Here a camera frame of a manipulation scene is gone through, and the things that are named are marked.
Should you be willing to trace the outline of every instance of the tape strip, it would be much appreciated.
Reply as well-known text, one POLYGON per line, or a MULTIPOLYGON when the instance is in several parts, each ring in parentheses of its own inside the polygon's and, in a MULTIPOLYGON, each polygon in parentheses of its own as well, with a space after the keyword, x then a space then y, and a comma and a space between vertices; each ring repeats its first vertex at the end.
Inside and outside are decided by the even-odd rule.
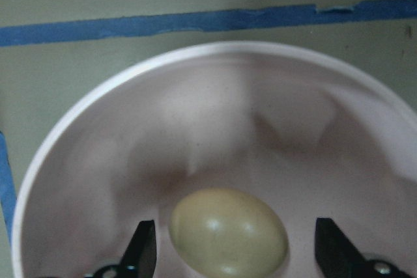
POLYGON ((298 5, 2 27, 0 47, 150 36, 174 31, 217 32, 404 18, 417 18, 417 0, 363 1, 348 10, 346 7, 317 10, 315 5, 298 5))
POLYGON ((16 206, 16 192, 13 184, 12 172, 8 164, 6 140, 0 132, 0 201, 5 218, 8 240, 12 240, 12 224, 14 207, 16 206))

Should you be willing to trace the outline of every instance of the white rim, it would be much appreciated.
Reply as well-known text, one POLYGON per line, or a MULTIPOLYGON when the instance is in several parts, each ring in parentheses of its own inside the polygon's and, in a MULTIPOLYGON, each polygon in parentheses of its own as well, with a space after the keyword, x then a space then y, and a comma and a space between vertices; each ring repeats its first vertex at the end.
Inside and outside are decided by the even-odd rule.
POLYGON ((231 52, 281 55, 325 66, 329 70, 333 70, 337 73, 340 73, 341 75, 347 76, 362 86, 365 86, 373 92, 377 93, 383 100, 387 101, 390 105, 395 107, 399 114, 401 114, 401 116, 417 131, 417 115, 401 98, 394 94, 390 89, 385 87, 382 83, 379 83, 376 79, 361 72, 359 69, 322 53, 317 53, 312 50, 284 44, 243 41, 202 44, 161 54, 157 57, 153 57, 147 61, 143 61, 137 65, 127 68, 126 70, 111 77, 99 85, 97 88, 89 92, 87 95, 85 95, 52 128, 51 132, 48 134, 40 148, 37 150, 19 190, 18 201, 13 220, 12 265, 14 274, 17 278, 23 277, 20 238, 22 235, 23 214, 27 206, 27 200, 29 193, 31 192, 31 186, 36 179, 38 170, 42 165, 44 158, 57 142, 61 134, 69 127, 69 125, 71 125, 71 123, 78 116, 80 116, 91 104, 93 104, 95 101, 100 99, 103 95, 107 94, 115 87, 122 85, 133 77, 178 61, 201 57, 204 55, 231 52))

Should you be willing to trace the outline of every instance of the oval yellow object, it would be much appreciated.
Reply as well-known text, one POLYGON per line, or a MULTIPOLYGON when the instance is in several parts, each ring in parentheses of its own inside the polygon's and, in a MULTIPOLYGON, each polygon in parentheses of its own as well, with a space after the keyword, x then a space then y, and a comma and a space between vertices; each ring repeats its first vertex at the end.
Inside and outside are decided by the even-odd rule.
POLYGON ((183 198, 171 215, 169 235, 182 259, 209 278, 266 277, 288 250, 275 212, 235 189, 202 189, 183 198))

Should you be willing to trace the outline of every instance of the yellow egg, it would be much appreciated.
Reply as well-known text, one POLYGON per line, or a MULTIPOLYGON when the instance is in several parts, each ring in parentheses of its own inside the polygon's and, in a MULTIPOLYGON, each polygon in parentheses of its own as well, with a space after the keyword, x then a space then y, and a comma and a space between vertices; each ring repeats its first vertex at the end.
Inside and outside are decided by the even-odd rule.
POLYGON ((266 277, 288 249, 275 212, 235 189, 202 189, 183 198, 171 215, 169 235, 182 259, 209 278, 266 277))

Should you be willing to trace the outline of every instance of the screw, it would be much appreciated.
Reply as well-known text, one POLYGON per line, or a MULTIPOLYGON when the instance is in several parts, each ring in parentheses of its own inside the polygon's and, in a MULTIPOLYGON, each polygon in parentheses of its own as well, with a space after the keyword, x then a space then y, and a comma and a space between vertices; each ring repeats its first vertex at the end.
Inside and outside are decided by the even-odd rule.
POLYGON ((373 266, 373 269, 379 272, 381 275, 389 275, 391 273, 391 267, 387 263, 377 262, 373 266))

